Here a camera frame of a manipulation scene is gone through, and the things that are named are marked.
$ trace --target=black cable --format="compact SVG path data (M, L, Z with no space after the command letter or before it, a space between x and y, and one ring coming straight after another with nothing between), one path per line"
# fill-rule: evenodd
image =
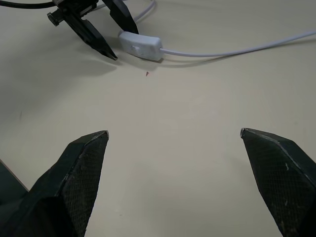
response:
M22 8L22 9L42 9L42 8L49 8L56 6L55 3L45 2L45 3L34 3L34 4L27 4L27 3L16 3L16 2L9 2L9 1L1 1L0 6L7 6L13 8Z

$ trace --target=table surface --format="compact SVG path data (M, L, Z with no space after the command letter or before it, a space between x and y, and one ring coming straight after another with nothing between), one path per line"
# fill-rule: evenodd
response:
M136 15L148 0L126 3ZM243 49L315 30L312 0L158 0L139 24L165 48ZM106 8L87 15L119 57L51 9L0 8L0 158L31 188L68 143L108 130L87 237L280 237L239 137L294 140L316 157L316 40L215 59L121 51Z

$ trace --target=white table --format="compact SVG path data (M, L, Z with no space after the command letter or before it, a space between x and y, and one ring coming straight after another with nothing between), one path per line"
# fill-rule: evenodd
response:
M130 0L136 15L148 0ZM315 29L312 0L158 0L138 24L168 49L222 52ZM294 140L316 158L316 41L217 59L122 52L106 8L87 16L114 62L52 9L0 8L0 158L26 187L66 145L109 130L87 237L280 237L239 137Z

